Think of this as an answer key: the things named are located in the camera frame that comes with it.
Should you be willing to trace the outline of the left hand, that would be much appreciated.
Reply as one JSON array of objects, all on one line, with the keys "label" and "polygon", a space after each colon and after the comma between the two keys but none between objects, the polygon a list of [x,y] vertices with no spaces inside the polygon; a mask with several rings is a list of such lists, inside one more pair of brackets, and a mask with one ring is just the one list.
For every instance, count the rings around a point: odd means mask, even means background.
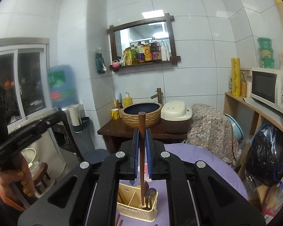
[{"label": "left hand", "polygon": [[23,212],[25,208],[12,190],[11,183],[20,182],[24,194],[28,197],[34,196],[36,190],[27,161],[21,153],[19,157],[21,158],[20,169],[6,171],[0,169],[0,198],[4,204]]}]

